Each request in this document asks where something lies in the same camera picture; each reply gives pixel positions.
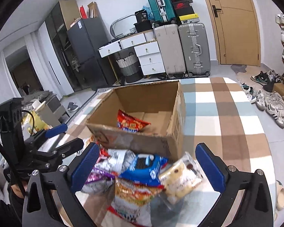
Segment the person's left hand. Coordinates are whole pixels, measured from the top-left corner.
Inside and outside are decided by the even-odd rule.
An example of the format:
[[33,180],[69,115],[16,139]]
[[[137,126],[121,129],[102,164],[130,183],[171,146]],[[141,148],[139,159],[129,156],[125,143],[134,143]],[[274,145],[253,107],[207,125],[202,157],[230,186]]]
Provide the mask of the person's left hand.
[[[27,190],[27,182],[26,182],[26,181],[22,181],[22,185],[23,185],[24,190],[26,191],[26,190]],[[15,194],[18,198],[21,198],[21,199],[24,198],[24,196],[23,196],[23,194],[21,193],[21,190],[20,190],[20,188],[19,188],[19,186],[18,186],[17,184],[11,185],[11,189],[13,190],[14,194]]]

